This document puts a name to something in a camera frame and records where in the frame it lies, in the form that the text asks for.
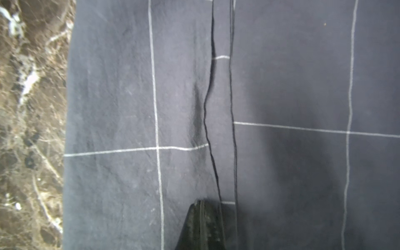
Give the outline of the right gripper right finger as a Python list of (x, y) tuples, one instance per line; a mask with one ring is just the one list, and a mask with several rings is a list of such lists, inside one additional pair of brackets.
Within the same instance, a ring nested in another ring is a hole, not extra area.
[(200, 201), (200, 250), (225, 250), (223, 230), (212, 203)]

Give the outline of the dark grey grid pillowcase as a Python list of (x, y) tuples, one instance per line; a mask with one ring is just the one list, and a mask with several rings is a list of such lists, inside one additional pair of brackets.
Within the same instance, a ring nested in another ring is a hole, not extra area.
[(63, 249), (400, 247), (399, 1), (78, 1)]

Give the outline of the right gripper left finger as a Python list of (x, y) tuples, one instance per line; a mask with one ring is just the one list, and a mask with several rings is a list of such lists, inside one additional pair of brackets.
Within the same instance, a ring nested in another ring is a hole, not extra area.
[(200, 201), (190, 205), (175, 249), (200, 249)]

